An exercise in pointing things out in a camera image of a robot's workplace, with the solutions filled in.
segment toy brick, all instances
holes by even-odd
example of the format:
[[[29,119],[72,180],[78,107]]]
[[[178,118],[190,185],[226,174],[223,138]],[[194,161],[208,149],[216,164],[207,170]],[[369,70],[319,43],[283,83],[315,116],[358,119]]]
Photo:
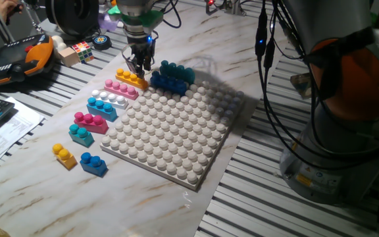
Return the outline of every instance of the toy brick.
[[[63,64],[67,67],[71,67],[72,65],[80,62],[77,53],[71,48],[66,48],[59,52],[59,57],[61,58]]]
[[[110,79],[105,81],[105,91],[122,95],[132,100],[136,100],[139,95],[135,88],[128,87],[126,84],[121,85],[119,82],[112,82]]]
[[[84,171],[102,177],[107,171],[106,162],[98,156],[91,156],[90,153],[85,152],[81,156],[80,164]]]
[[[98,90],[93,90],[91,96],[98,101],[103,101],[104,103],[110,103],[116,109],[125,109],[128,106],[128,102],[122,95],[115,95],[113,93],[100,92]]]
[[[142,90],[145,90],[149,86],[146,80],[138,78],[137,75],[131,74],[129,71],[124,72],[122,68],[116,70],[115,77],[121,82],[125,82]]]
[[[87,109],[89,113],[93,115],[100,115],[107,121],[113,122],[118,117],[116,115],[116,109],[112,107],[110,103],[104,103],[103,101],[97,101],[91,97],[88,99]]]
[[[177,80],[174,77],[168,78],[166,76],[161,76],[157,71],[152,73],[150,82],[153,86],[169,90],[172,93],[177,93],[181,96],[184,96],[187,91],[187,86],[183,80]]]
[[[243,92],[209,82],[183,97],[149,88],[102,138],[103,151],[197,190],[241,109]]]
[[[85,147],[89,147],[95,141],[90,132],[85,128],[80,128],[77,124],[71,125],[68,133],[74,142]]]
[[[93,117],[91,114],[83,115],[83,113],[78,112],[74,115],[74,123],[80,128],[85,128],[89,132],[95,132],[98,134],[105,134],[109,129],[106,120],[100,115]]]
[[[189,85],[194,84],[195,73],[191,68],[184,68],[184,66],[176,66],[175,63],[170,63],[166,60],[162,61],[160,72],[162,76],[173,76],[176,79],[183,80]]]
[[[70,170],[77,165],[76,158],[63,145],[55,144],[52,147],[52,152],[57,156],[57,161],[66,169]]]

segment teal duplo brick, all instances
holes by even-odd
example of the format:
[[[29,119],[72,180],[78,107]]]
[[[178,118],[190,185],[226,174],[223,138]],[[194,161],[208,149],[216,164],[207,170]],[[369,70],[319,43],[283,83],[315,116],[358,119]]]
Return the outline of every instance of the teal duplo brick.
[[[184,96],[187,91],[187,86],[183,80],[177,80],[174,77],[161,76],[157,71],[151,74],[150,82],[153,86],[169,90],[172,93],[177,93],[181,96]]]
[[[176,66],[175,63],[170,63],[166,60],[162,61],[160,72],[162,76],[171,76],[176,79],[183,80],[189,85],[194,84],[195,73],[191,68],[184,68],[184,66]]]
[[[118,117],[116,110],[110,103],[104,103],[103,101],[96,101],[94,97],[87,100],[87,109],[89,113],[93,115],[100,115],[107,121],[113,122]]]
[[[81,158],[80,165],[84,171],[90,174],[102,177],[108,170],[106,162],[98,156],[91,156],[90,153],[85,152]]]
[[[95,141],[90,132],[85,128],[80,128],[77,124],[70,126],[69,134],[74,142],[84,145],[85,147],[89,147]]]

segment rubik's cube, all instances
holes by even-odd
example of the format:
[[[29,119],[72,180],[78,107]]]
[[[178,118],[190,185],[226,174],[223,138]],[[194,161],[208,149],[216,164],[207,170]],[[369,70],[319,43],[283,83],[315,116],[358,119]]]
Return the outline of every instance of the rubik's cube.
[[[82,63],[90,62],[95,58],[91,52],[90,46],[86,42],[73,45],[72,48],[75,50]]]

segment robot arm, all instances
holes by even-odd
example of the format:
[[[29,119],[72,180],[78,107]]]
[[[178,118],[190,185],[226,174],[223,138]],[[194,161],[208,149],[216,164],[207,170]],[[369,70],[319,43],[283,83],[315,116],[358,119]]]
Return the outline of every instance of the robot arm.
[[[152,33],[163,21],[163,13],[151,10],[153,0],[117,0],[116,3],[122,12],[127,46],[132,51],[130,58],[124,58],[132,72],[144,77],[144,70],[151,70],[155,55],[156,38],[153,39]]]

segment cable connector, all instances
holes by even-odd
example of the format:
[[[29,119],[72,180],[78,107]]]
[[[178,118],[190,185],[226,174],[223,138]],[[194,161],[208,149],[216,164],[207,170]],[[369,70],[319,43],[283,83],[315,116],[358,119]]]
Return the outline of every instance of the cable connector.
[[[267,70],[273,64],[274,50],[276,46],[274,45],[274,40],[270,40],[266,47],[266,57],[264,57],[264,68]]]
[[[262,57],[266,51],[267,41],[267,14],[265,9],[261,10],[261,14],[258,17],[257,35],[255,36],[255,54],[258,57]]]

